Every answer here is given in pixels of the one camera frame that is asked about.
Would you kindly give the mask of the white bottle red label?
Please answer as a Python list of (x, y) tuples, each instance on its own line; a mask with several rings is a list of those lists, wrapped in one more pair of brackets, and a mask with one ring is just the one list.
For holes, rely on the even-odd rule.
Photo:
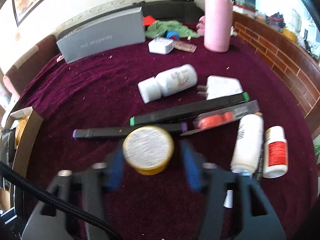
[(285, 175), (289, 168), (287, 140), (281, 126), (265, 132), (263, 177), (268, 179)]

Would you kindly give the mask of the tall white tube bottle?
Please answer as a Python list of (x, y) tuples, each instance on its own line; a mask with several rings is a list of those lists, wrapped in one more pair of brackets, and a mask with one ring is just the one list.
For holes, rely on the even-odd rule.
[(256, 172), (263, 144), (263, 128), (263, 117), (259, 114), (249, 114), (240, 119), (230, 164), (233, 173), (246, 170), (253, 175)]

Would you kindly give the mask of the dark brown snack packet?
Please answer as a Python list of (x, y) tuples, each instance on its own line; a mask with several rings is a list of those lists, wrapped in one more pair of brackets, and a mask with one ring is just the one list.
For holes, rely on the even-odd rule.
[(1, 161), (12, 168), (16, 148), (15, 148), (16, 129), (4, 129), (1, 131)]

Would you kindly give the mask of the purple capped black marker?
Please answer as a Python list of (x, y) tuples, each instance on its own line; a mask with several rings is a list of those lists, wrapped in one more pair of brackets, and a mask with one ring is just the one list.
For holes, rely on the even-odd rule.
[[(160, 127), (170, 134), (182, 134), (188, 131), (186, 122), (178, 124), (155, 124), (147, 125), (152, 127)], [(105, 127), (105, 128), (89, 128), (89, 129), (75, 129), (72, 137), (74, 139), (87, 139), (87, 138), (109, 138), (121, 139), (127, 137), (134, 130), (146, 127), (146, 125), (126, 126), (126, 127)]]

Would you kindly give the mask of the cardboard box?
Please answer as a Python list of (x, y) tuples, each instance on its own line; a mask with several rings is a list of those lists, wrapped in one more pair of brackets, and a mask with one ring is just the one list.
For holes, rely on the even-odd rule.
[(29, 116), (27, 125), (23, 131), (19, 145), (16, 148), (16, 154), (12, 170), (22, 177), (26, 177), (30, 155), (34, 142), (43, 122), (43, 118), (35, 111), (33, 107), (26, 107), (11, 113), (5, 113), (1, 120), (1, 129), (16, 128), (20, 118)]

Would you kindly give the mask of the orange snack packet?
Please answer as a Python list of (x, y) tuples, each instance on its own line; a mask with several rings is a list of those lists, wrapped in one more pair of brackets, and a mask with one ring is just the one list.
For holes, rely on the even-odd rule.
[(20, 118), (20, 120), (18, 121), (18, 124), (16, 126), (16, 130), (15, 130), (15, 145), (16, 147), (19, 145), (23, 131), (27, 125), (27, 122), (29, 120), (29, 116), (25, 116)]

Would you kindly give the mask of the maroon bed blanket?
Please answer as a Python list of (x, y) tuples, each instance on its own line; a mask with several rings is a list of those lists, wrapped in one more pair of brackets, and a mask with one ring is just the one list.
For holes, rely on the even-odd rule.
[[(102, 162), (120, 144), (119, 138), (76, 139), (76, 129), (116, 127), (123, 131), (131, 118), (202, 100), (197, 88), (191, 87), (144, 103), (138, 90), (140, 81), (191, 64), (201, 85), (210, 75), (238, 79), (249, 98), (257, 100), (264, 127), (284, 129), (288, 172), (263, 179), (261, 187), (287, 237), (292, 237), (316, 202), (317, 168), (311, 134), (289, 80), (281, 79), (279, 70), (239, 37), (232, 38), (229, 51), (222, 54), (208, 51), (200, 38), (193, 43), (194, 53), (152, 54), (144, 42), (73, 63), (51, 56), (19, 100), (20, 107), (33, 107), (43, 118), (30, 156), (28, 180), (46, 188), (59, 171), (84, 171)], [(234, 121), (191, 135), (185, 133), (194, 130), (192, 119), (165, 125), (174, 141), (172, 158), (164, 171), (153, 176), (123, 165), (120, 187), (104, 198), (106, 219), (112, 228), (123, 239), (195, 239), (206, 197), (188, 185), (180, 141), (189, 140), (209, 162), (229, 170), (238, 125)]]

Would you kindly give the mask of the green capped black marker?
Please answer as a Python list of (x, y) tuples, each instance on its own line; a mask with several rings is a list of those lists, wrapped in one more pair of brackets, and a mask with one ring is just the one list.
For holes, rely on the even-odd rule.
[(236, 106), (246, 102), (249, 102), (249, 94), (247, 92), (230, 96), (223, 96), (206, 101), (198, 101), (176, 107), (161, 109), (159, 111), (147, 113), (144, 115), (132, 116), (130, 118), (130, 126), (133, 127), (147, 124), (167, 124), (173, 121), (188, 119), (202, 113)]

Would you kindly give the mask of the white pill bottle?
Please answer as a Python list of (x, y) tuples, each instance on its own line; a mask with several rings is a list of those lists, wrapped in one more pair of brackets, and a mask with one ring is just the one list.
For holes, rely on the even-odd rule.
[(190, 64), (184, 64), (140, 81), (138, 89), (143, 102), (149, 103), (191, 88), (196, 84), (197, 72), (195, 68)]

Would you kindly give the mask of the white charger plug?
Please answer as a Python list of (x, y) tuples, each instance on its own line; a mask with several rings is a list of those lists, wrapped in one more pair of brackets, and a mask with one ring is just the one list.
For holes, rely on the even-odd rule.
[(197, 94), (204, 96), (206, 100), (241, 94), (243, 92), (238, 79), (214, 75), (209, 76), (206, 85), (199, 85), (197, 90)]

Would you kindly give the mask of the white power adapter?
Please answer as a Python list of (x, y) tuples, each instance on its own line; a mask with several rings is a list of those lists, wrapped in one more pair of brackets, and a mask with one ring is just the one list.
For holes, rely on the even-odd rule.
[(167, 55), (174, 48), (174, 41), (172, 39), (157, 37), (149, 42), (149, 52), (154, 54)]

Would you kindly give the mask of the grey shoe box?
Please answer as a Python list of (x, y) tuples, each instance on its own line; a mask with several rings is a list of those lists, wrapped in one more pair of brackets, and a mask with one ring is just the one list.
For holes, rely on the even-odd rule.
[(145, 42), (142, 7), (115, 12), (72, 30), (56, 44), (67, 63)]

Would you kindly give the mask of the brown patterned card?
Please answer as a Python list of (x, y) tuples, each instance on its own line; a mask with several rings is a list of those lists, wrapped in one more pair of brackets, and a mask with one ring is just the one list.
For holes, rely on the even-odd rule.
[(197, 46), (194, 44), (186, 43), (182, 41), (176, 41), (176, 40), (173, 41), (173, 46), (177, 50), (186, 51), (190, 53), (194, 53), (197, 48)]

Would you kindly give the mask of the pink crochet item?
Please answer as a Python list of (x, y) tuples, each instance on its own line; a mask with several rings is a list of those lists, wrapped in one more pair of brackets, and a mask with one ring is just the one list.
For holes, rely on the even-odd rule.
[(205, 30), (205, 16), (202, 16), (199, 19), (198, 24), (196, 25), (197, 34), (200, 36), (204, 36), (204, 30)]

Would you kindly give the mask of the pink thermos bottle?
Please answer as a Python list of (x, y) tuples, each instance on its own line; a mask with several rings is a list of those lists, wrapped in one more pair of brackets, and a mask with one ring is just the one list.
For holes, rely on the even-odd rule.
[(229, 49), (233, 0), (204, 0), (204, 46), (213, 52)]

